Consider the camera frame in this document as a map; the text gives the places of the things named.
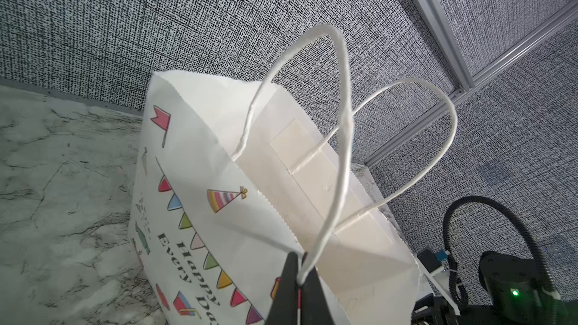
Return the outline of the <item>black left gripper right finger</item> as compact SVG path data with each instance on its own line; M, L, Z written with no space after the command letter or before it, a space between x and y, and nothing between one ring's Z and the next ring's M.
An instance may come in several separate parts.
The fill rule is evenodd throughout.
M316 270L312 270L300 286L300 321L302 325L334 325L325 293Z

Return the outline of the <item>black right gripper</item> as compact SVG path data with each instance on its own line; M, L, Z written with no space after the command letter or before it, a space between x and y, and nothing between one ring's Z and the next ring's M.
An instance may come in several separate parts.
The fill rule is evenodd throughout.
M453 307L442 296L427 295L415 303L411 325L458 325Z

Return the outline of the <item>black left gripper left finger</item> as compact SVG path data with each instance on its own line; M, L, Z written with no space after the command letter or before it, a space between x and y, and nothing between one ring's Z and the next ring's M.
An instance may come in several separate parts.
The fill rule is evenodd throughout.
M281 273L278 290L269 310L266 325L296 325L298 321L298 290L297 274L299 257L291 252L287 255Z

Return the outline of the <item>white paper gift bag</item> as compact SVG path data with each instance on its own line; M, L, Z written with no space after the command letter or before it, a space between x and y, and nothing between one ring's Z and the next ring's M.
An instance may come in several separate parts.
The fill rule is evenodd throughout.
M316 39L337 57L337 147L273 78ZM335 324L408 324L421 270L352 172L348 51L308 30L261 82L155 72L146 95L129 237L168 324L265 324L287 255L316 270Z

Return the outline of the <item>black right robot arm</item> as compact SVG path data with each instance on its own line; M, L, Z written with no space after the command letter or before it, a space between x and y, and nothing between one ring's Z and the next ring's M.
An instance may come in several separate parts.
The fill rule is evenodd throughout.
M458 275L458 262L451 250L450 224L462 206L483 204L504 215L522 236L531 258L523 259L496 251L480 257L478 278L491 298L491 305L474 305ZM432 284L435 275L447 270L448 287L440 295L417 300L413 324L575 324L577 302L565 302L555 287L543 251L523 222L506 206L488 197L462 197L447 209L443 219L444 248L438 253L424 249L418 262Z

